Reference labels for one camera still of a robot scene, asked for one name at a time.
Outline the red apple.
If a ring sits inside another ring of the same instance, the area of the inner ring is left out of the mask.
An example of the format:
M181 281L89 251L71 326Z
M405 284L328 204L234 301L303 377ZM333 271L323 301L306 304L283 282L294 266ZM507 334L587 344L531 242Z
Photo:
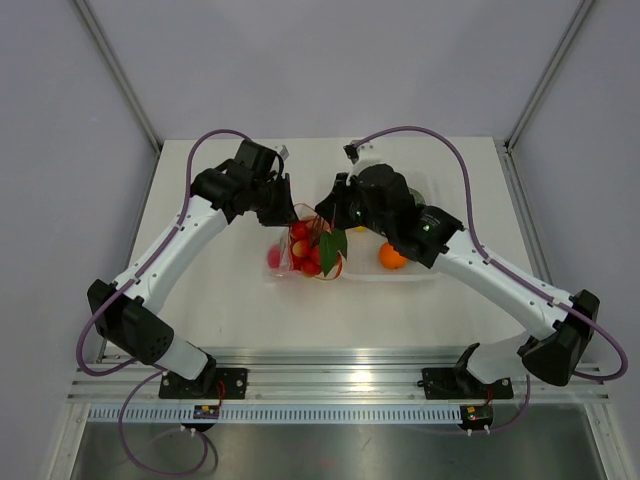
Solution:
M271 270L279 271L284 266L283 250L278 244L272 245L266 255L267 266Z

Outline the red lychee bunch with leaves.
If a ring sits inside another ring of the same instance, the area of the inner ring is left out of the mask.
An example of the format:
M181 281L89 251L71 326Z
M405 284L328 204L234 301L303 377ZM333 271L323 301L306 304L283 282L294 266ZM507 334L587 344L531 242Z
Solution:
M348 253L344 230L313 215L294 223L288 230L287 240L287 255L293 271L326 281L342 274Z

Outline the clear zip top bag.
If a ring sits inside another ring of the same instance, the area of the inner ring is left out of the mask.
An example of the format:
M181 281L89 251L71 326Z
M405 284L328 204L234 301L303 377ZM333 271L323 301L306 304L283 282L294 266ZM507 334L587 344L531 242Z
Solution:
M267 272L277 277L337 279L348 254L344 230L337 229L304 203L294 205L298 220L285 227L266 252Z

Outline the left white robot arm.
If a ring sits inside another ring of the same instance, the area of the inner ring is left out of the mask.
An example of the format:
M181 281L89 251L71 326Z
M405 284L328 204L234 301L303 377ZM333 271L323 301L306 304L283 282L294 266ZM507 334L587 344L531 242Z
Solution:
M235 155L199 174L186 174L181 209L142 256L112 282L95 281L87 295L97 333L132 360L162 369L179 397L221 392L215 359L179 337L159 313L200 251L234 219L256 214L265 227L298 219L284 171L285 147L250 139Z

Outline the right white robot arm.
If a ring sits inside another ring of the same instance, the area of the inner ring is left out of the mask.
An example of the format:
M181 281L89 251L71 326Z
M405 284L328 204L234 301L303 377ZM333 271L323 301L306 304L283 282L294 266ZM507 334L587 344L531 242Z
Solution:
M405 177L386 164L337 174L315 210L340 230L364 226L385 237L400 255L464 283L524 328L521 336L465 350L453 374L460 393L476 396L488 384L524 374L554 386L569 383L592 337L581 319L597 313L593 294L571 295L516 267L498 267L497 257L481 254L470 229L416 201Z

